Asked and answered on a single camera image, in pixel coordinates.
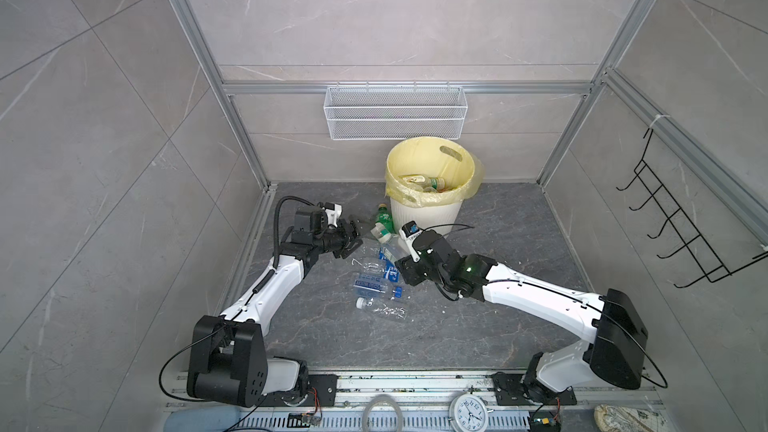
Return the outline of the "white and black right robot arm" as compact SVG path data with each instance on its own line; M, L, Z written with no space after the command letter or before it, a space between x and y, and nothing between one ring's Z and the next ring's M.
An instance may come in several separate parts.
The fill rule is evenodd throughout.
M561 287L522 274L480 254L463 255L435 228L410 222L399 231L407 253L395 263L406 283L434 283L452 301L475 299L531 314L574 334L576 342L535 354L520 386L525 396L552 401L570 387L594 381L637 390L645 381L648 330L630 297Z

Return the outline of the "clear bottle blue cap bottom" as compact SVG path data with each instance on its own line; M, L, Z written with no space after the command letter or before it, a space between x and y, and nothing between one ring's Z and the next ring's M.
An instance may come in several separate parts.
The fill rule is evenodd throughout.
M382 298L386 300L400 300L403 298L402 287L381 275L359 273L354 279L352 286L358 296L363 298Z

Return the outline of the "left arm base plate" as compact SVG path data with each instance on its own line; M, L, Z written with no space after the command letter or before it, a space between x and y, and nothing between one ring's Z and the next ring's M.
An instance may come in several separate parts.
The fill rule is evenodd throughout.
M275 392L265 396L261 407L315 407L315 399L323 409L333 407L337 395L339 376L335 374L310 374L308 391L299 400L288 392Z

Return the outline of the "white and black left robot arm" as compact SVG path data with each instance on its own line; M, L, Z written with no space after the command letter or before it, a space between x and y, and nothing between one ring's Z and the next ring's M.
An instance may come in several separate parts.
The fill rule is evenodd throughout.
M194 326L186 393L181 401L256 408L276 397L289 406L310 393L306 363L270 358L264 338L289 293L323 254L349 257L362 244L358 226L341 205L285 196L275 205L273 250L253 285L220 314Z

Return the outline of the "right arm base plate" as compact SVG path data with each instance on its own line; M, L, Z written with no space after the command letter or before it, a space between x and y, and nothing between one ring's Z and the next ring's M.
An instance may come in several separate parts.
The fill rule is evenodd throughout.
M490 375L490 379L496 402L500 406L577 404L572 388L555 393L534 380L526 379L523 373L496 372Z

